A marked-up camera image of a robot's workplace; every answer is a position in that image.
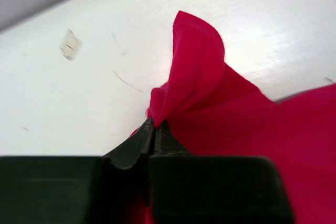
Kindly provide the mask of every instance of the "pink cloth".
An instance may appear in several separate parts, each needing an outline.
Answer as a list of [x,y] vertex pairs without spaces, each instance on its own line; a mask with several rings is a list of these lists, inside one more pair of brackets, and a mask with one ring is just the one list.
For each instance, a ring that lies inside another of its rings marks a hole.
[[222,39],[205,21],[179,12],[173,36],[169,80],[151,94],[155,126],[167,120],[196,155],[269,157],[297,223],[335,224],[336,85],[276,104],[224,63]]

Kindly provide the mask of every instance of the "red fabric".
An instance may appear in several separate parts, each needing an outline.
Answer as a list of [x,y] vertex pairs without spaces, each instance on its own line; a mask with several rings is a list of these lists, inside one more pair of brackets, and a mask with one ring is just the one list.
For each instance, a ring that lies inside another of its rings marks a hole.
[[151,94],[155,126],[167,120],[196,155],[269,157],[297,223],[335,224],[336,85],[276,104],[224,63],[221,37],[208,23],[179,12],[173,36],[169,80]]

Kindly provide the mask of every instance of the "white table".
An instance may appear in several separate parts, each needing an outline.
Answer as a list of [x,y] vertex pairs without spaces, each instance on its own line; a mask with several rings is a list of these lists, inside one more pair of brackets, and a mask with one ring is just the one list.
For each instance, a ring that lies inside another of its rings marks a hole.
[[[214,25],[227,63],[270,98],[330,84],[335,4],[67,0],[0,35],[0,154],[102,155],[125,140],[167,80],[180,9]],[[82,42],[73,61],[59,49],[68,29]]]

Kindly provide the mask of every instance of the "scratch mark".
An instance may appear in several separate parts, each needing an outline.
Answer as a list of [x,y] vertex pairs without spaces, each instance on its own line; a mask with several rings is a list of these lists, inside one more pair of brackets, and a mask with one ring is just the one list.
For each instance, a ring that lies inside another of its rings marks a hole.
[[71,47],[70,45],[68,45],[68,44],[65,44],[65,45],[66,45],[68,48],[74,50],[73,47]]
[[327,82],[329,82],[329,83],[335,83],[332,79],[330,79],[328,77],[325,77],[324,80],[327,81]]
[[112,70],[112,71],[113,71],[113,73],[116,75],[116,77],[117,77],[119,80],[121,80],[123,83],[125,83],[126,85],[128,85],[128,86],[130,86],[130,87],[132,87],[132,88],[138,90],[139,92],[143,93],[142,90],[136,88],[136,87],[133,86],[132,84],[129,84],[128,82],[125,82],[123,79],[121,79],[120,76],[117,74],[117,72],[115,72],[114,70]]
[[113,37],[113,41],[114,41],[114,43],[116,44],[116,46],[117,46],[119,49],[121,49],[121,47],[120,47],[120,45],[119,45],[119,43],[118,43],[118,41],[117,41],[117,36],[115,35],[115,33],[112,33],[112,37]]

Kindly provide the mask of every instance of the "fabric fold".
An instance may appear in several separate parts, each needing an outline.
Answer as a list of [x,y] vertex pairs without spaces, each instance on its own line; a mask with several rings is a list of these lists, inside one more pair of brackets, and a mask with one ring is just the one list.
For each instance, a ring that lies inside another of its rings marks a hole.
[[211,25],[179,12],[169,80],[152,90],[148,116],[155,126],[167,120],[193,154],[270,158],[297,223],[336,223],[336,85],[277,104],[224,63],[224,52]]

